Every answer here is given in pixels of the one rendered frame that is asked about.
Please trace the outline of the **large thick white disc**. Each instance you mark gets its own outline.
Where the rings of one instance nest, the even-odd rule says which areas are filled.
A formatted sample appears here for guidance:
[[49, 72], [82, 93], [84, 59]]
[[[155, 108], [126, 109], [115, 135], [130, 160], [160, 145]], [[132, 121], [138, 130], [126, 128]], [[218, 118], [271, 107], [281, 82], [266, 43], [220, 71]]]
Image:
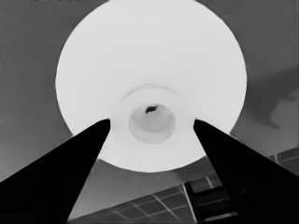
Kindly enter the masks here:
[[66, 39], [55, 78], [70, 132], [108, 120], [99, 159], [141, 173], [205, 157], [194, 122], [229, 133], [247, 84], [233, 32], [195, 0], [109, 0]]

